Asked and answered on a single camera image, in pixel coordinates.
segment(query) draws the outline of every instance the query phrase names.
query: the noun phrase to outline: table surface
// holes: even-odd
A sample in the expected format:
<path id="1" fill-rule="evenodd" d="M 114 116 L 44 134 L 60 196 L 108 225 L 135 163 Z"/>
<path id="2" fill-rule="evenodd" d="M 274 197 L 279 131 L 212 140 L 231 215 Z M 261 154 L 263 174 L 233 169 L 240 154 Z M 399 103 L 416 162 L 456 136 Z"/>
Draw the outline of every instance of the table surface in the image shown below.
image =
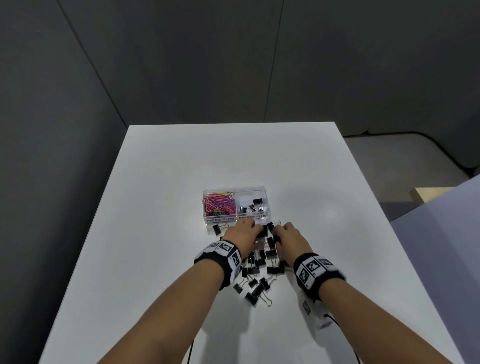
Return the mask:
<path id="1" fill-rule="evenodd" d="M 319 122 L 130 126 L 40 364 L 99 360 L 216 240 L 202 191 L 243 186 L 265 186 L 273 221 L 292 221 L 353 286 L 463 363 L 338 129 Z M 291 280 L 273 282 L 271 307 L 221 291 L 191 363 L 354 364 L 337 327 L 312 329 Z"/>

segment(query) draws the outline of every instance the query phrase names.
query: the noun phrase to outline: black wristband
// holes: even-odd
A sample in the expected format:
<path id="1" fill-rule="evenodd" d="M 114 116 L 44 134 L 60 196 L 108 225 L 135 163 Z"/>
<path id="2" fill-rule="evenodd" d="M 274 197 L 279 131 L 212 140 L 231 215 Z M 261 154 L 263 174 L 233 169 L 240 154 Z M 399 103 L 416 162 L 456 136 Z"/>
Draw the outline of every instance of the black wristband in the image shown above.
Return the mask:
<path id="1" fill-rule="evenodd" d="M 318 290 L 321 285 L 332 278 L 345 280 L 345 276 L 328 259 L 316 253 L 305 253 L 295 259 L 293 271 L 297 283 L 307 297 L 320 300 Z"/>
<path id="2" fill-rule="evenodd" d="M 211 243 L 195 257 L 193 263 L 196 264 L 203 259 L 213 260 L 222 267 L 224 277 L 220 290 L 229 286 L 240 273 L 240 251 L 228 240 Z"/>

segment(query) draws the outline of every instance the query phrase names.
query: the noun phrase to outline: forearm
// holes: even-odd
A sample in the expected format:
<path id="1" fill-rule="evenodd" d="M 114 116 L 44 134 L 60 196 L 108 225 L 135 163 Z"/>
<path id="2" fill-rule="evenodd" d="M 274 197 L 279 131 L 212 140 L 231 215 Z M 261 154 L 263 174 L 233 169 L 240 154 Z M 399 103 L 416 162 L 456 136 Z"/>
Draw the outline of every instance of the forearm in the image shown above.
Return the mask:
<path id="1" fill-rule="evenodd" d="M 341 279 L 319 295 L 365 364 L 451 364 L 429 343 Z"/>
<path id="2" fill-rule="evenodd" d="M 204 259 L 192 266 L 153 302 L 98 364 L 180 363 L 223 278 L 223 269 L 212 260 Z"/>

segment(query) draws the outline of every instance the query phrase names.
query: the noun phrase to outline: gray floor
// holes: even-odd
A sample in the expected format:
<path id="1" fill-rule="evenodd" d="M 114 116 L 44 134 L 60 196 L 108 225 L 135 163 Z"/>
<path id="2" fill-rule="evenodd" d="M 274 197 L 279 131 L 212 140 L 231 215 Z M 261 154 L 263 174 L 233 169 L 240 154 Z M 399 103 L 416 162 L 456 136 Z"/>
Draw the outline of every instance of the gray floor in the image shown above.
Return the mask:
<path id="1" fill-rule="evenodd" d="M 420 134 L 345 141 L 390 221 L 416 206 L 408 194 L 412 188 L 458 186 L 468 180 L 434 142 Z"/>

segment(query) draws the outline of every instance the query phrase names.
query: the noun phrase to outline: hand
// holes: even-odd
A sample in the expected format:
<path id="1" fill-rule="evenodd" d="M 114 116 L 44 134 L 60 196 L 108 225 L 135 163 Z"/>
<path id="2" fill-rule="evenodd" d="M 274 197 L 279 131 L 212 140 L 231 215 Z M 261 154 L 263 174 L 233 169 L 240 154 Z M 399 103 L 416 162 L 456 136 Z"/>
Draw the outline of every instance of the hand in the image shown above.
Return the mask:
<path id="1" fill-rule="evenodd" d="M 241 258 L 245 259 L 256 249 L 255 240 L 262 229 L 262 225 L 255 225 L 253 218 L 240 218 L 235 226 L 227 229 L 223 239 L 234 243 L 240 250 Z"/>
<path id="2" fill-rule="evenodd" d="M 281 243 L 276 243 L 279 256 L 285 259 L 292 268 L 295 259 L 300 255 L 313 252 L 308 241 L 291 222 L 287 222 L 284 226 L 275 226 L 273 234 L 278 235 L 282 241 Z"/>

